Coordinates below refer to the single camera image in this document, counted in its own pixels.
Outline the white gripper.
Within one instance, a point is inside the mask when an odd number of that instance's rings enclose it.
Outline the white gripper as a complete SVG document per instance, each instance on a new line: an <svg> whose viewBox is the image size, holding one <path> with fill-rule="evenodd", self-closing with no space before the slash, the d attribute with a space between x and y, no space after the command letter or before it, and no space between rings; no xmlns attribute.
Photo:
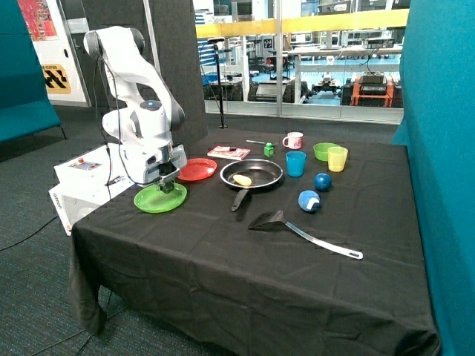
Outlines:
<svg viewBox="0 0 475 356"><path fill-rule="evenodd" d="M175 177L187 164L183 145L165 145L161 148L131 146L131 180L140 185L159 183L160 190L174 187Z"/></svg>

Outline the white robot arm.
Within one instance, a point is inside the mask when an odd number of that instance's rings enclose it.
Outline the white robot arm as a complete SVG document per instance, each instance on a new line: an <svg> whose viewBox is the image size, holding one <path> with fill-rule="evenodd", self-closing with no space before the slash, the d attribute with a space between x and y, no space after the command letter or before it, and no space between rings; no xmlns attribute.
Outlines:
<svg viewBox="0 0 475 356"><path fill-rule="evenodd" d="M156 185L168 194L187 164L182 145L173 142L185 114L157 69L141 52L143 36L134 28L113 26L90 30L84 46L102 60L111 95L124 108L103 116L102 126L118 139L118 155L128 178L137 185Z"/></svg>

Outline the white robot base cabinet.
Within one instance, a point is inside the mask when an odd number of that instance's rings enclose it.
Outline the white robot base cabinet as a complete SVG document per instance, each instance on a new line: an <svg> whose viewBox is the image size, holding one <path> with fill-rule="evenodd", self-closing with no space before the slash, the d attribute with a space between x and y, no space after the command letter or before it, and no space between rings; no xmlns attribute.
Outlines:
<svg viewBox="0 0 475 356"><path fill-rule="evenodd" d="M120 148L109 143L54 167L59 184L49 195L67 235L74 223L134 184Z"/></svg>

